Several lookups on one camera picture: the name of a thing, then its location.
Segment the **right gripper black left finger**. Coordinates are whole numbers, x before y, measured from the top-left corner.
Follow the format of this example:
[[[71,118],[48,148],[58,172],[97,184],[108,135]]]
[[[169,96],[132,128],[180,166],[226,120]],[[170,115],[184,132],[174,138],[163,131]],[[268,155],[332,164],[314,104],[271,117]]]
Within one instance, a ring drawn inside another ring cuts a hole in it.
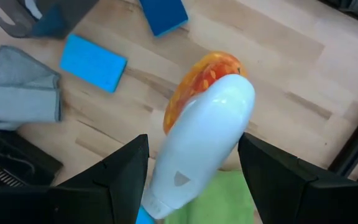
[[[58,186],[0,187],[0,224],[135,224],[148,158],[140,134]]]

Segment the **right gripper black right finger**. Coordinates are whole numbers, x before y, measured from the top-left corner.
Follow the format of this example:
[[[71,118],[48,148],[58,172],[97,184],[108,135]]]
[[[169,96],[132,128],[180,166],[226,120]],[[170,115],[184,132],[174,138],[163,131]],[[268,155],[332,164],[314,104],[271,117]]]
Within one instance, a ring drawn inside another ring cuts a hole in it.
[[[264,224],[358,224],[358,182],[244,133],[247,186]]]

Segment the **black plastic basket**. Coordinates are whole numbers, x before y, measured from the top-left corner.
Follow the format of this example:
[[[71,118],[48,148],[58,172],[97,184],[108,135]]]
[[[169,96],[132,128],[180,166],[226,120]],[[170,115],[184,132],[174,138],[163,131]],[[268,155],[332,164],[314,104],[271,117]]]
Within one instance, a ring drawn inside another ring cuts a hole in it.
[[[62,167],[15,131],[0,130],[0,187],[50,185]]]

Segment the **light blue sponge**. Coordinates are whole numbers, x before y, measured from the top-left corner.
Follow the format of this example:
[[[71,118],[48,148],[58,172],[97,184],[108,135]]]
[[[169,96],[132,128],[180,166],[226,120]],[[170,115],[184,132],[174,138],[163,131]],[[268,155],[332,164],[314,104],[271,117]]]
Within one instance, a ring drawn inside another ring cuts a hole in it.
[[[115,92],[126,65],[125,57],[75,34],[68,36],[60,60],[62,70],[110,93]]]
[[[156,224],[155,220],[147,213],[143,206],[139,207],[135,224]]]

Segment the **green cloth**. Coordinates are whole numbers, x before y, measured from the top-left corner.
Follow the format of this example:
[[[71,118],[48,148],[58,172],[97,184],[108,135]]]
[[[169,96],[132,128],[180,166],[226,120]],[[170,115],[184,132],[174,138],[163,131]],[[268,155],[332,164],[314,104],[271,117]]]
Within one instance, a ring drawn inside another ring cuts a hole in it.
[[[217,172],[202,194],[167,216],[164,224],[254,224],[254,205],[242,172]]]

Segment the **grey cloth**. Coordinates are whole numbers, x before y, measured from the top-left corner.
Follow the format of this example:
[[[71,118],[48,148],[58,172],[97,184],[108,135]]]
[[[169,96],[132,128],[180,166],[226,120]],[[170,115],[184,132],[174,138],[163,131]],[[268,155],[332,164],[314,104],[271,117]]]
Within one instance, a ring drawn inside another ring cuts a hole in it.
[[[0,130],[62,120],[61,75],[26,52],[0,46]]]

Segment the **orange spray bottle white trigger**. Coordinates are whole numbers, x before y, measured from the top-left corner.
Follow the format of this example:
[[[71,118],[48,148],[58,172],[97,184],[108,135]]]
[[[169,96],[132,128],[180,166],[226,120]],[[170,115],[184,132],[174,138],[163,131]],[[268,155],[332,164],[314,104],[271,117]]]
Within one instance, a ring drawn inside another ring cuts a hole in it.
[[[141,205],[161,220],[211,182],[249,124],[255,90],[235,56],[210,52],[195,63],[170,98],[166,135]]]

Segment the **dark blue sponge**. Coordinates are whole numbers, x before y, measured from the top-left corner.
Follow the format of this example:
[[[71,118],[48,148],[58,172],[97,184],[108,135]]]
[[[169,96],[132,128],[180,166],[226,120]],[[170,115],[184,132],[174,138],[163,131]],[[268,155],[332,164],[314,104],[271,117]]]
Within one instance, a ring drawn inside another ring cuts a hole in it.
[[[188,22],[188,14],[181,0],[139,2],[155,37],[163,36]]]

